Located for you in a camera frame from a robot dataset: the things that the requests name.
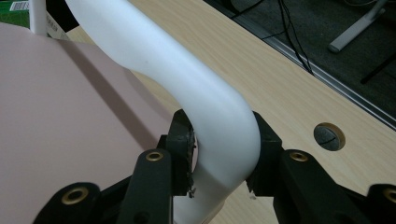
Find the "screw hole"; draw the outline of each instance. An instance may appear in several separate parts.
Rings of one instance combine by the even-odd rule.
[[[290,157],[295,161],[308,161],[308,157],[305,154],[300,152],[291,152]]]
[[[314,138],[318,145],[329,151],[338,151],[346,143],[344,133],[331,123],[317,125],[314,129]]]
[[[396,189],[385,189],[385,197],[393,203],[396,203]]]
[[[146,160],[148,161],[159,161],[163,158],[163,154],[160,152],[151,152],[146,156]]]
[[[70,189],[62,197],[62,203],[66,205],[80,203],[88,196],[88,193],[89,191],[85,187]]]

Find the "pipe bend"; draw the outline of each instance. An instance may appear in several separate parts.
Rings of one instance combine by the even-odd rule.
[[[259,158],[260,134],[249,105],[239,92],[128,1],[66,3],[105,54],[154,79],[185,110],[200,148],[193,173],[197,190],[194,199],[175,198],[174,217],[178,224],[211,219]]]

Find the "wooden table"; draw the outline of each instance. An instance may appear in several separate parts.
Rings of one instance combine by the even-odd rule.
[[[131,2],[236,87],[284,148],[309,152],[338,184],[361,194],[374,183],[396,184],[396,132],[203,1]],[[89,41],[80,29],[70,35]],[[179,109],[162,87],[136,75],[169,111]],[[322,122],[342,130],[346,144],[341,150],[318,145],[313,132]],[[277,222],[272,199],[256,199],[242,184],[212,223]]]

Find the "circular hole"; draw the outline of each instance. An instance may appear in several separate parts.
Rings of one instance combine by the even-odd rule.
[[[134,223],[137,224],[149,223],[149,213],[139,212],[138,214],[134,215]]]
[[[75,200],[75,199],[78,199],[78,198],[81,197],[81,196],[82,196],[82,192],[81,192],[81,191],[75,191],[75,192],[70,193],[70,194],[68,195],[67,199],[69,199],[69,200]]]
[[[308,161],[308,157],[306,157],[303,153],[300,152],[291,152],[290,157],[295,161]]]
[[[80,203],[88,196],[88,193],[88,189],[85,187],[70,189],[62,197],[62,203],[66,205]]]
[[[385,189],[385,197],[393,203],[396,203],[396,189]]]
[[[345,214],[342,214],[342,213],[336,213],[334,215],[334,218],[340,224],[355,224],[355,221],[351,217],[349,217]]]
[[[151,152],[146,156],[146,160],[148,161],[159,161],[163,158],[163,154],[160,152]]]
[[[320,123],[314,129],[317,143],[329,151],[338,151],[346,144],[346,138],[337,126],[331,123]]]

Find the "gray carpet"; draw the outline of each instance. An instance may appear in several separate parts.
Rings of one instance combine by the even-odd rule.
[[[364,0],[349,1],[356,3]],[[258,0],[232,1],[239,11],[256,2]],[[385,14],[341,52],[334,54],[327,50],[328,45],[374,4],[366,7],[351,7],[344,0],[284,0],[284,2],[289,8],[296,34],[309,60],[358,95],[396,118],[396,61],[367,84],[360,83],[363,77],[396,52],[396,3],[388,3],[385,6]],[[243,16],[259,24],[270,34],[283,31],[277,0],[263,1]],[[272,38],[278,38],[289,44],[284,34]]]

